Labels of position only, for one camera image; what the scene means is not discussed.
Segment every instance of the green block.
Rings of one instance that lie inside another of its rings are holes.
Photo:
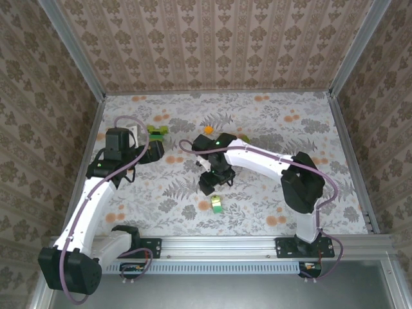
[[[153,140],[159,140],[159,141],[163,142],[163,135],[150,134],[149,135],[149,141],[151,142]]]
[[[215,213],[215,214],[218,214],[218,213],[220,213],[220,212],[222,212],[222,208],[221,208],[221,206],[212,206],[212,208],[213,208],[213,213]]]
[[[158,133],[159,135],[165,135],[169,133],[168,126],[160,126],[159,128],[156,128],[154,126],[147,126],[146,128],[150,134]]]
[[[215,214],[218,214],[218,213],[222,212],[220,196],[218,196],[218,195],[212,196],[211,202],[212,202],[213,212]]]

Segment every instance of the metal frame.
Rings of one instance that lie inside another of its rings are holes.
[[[337,96],[341,91],[390,3],[391,0],[378,0],[372,3],[352,45],[342,61],[341,67],[330,85],[332,95]]]
[[[100,123],[102,122],[105,105],[106,105],[106,102],[102,101],[97,106],[95,119],[93,120],[93,124],[90,129],[88,143],[86,144],[86,148],[84,149],[83,159],[82,159],[82,162],[80,163],[79,173],[77,174],[77,177],[76,177],[75,186],[71,194],[69,207],[67,209],[66,218],[64,219],[62,230],[64,230],[65,226],[69,222],[71,215],[73,214],[77,206],[77,203],[79,202],[80,197],[82,196],[83,186],[86,180],[86,173],[88,171],[88,165],[90,164],[91,155],[93,154],[93,148],[95,146]]]
[[[120,275],[124,262],[112,263],[102,271],[104,275]],[[127,268],[124,274],[136,274]],[[211,275],[211,274],[299,274],[298,261],[153,261],[146,274],[151,275]]]
[[[209,94],[209,93],[290,93],[290,92],[327,92],[327,88],[314,88],[308,91],[307,89],[216,89],[216,90],[172,90],[172,91],[139,91],[139,92],[107,92],[110,97],[119,95],[192,95],[192,94]]]
[[[159,261],[169,262],[213,262],[248,261],[256,265],[267,262],[304,261],[304,259],[278,259],[274,248],[275,238],[280,236],[166,236],[162,238],[162,254]],[[389,235],[335,235],[344,245],[343,261],[380,261],[386,276],[386,283],[396,309],[411,309],[411,295],[392,247]],[[105,237],[95,238],[93,245],[104,241]],[[333,243],[335,252],[339,245]],[[137,262],[139,259],[128,259]],[[40,278],[31,309],[49,308],[53,290]]]
[[[330,110],[332,111],[333,119],[335,120],[336,130],[338,132],[339,138],[341,139],[343,152],[348,163],[348,169],[353,180],[353,186],[357,193],[357,197],[359,199],[359,204],[362,207],[363,211],[367,214],[365,223],[368,224],[369,221],[372,227],[372,231],[378,234],[380,233],[378,221],[376,220],[375,213],[373,211],[372,204],[369,199],[365,183],[363,181],[361,169],[359,168],[358,161],[355,156],[355,151],[353,150],[338,100],[336,97],[332,98],[328,94],[328,101]]]
[[[102,102],[104,100],[104,88],[95,75],[89,60],[79,45],[78,40],[76,40],[76,37],[71,31],[64,14],[61,12],[59,5],[57,4],[57,1],[39,0],[39,2],[43,7],[43,10],[46,12],[46,15],[49,17],[51,24],[59,34],[60,39],[69,51],[71,58],[73,58],[76,66],[82,73],[84,80],[88,83],[90,90],[97,99],[97,102]]]

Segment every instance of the black mounting bracket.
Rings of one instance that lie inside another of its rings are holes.
[[[140,238],[140,248],[148,248],[153,252],[153,259],[160,259],[162,253],[162,239],[161,238]],[[145,259],[147,256],[144,251],[131,254],[130,256],[120,257],[119,259]],[[128,268],[125,271],[141,272],[146,266],[146,262],[125,262],[121,263],[119,270]],[[140,274],[124,274],[126,279],[136,279]]]
[[[140,238],[139,229],[137,227],[130,227],[129,225],[117,225],[111,230],[122,230],[131,235],[131,246],[127,252],[139,249],[148,248],[153,252],[153,259],[160,259],[162,252],[161,238]],[[129,256],[120,257],[119,259],[144,259],[146,254],[144,251],[131,254]]]
[[[307,243],[297,236],[278,237],[275,239],[276,256],[278,259],[287,258],[334,258],[332,240],[321,237],[321,234],[313,243]]]

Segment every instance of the wall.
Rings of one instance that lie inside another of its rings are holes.
[[[412,282],[411,1],[392,1],[338,99],[382,232]]]
[[[373,0],[58,0],[107,92],[326,89]]]
[[[24,308],[97,103],[36,1],[0,1],[0,308]]]

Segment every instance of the small toy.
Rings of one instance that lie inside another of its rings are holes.
[[[220,196],[218,195],[212,196],[211,201],[212,201],[213,213],[218,214],[222,212]]]
[[[147,126],[147,130],[149,132],[150,142],[153,140],[159,140],[163,142],[163,136],[169,133],[169,128],[167,126],[161,126],[158,129],[154,126]]]
[[[205,127],[205,133],[206,134],[212,134],[213,133],[213,128],[211,126]]]

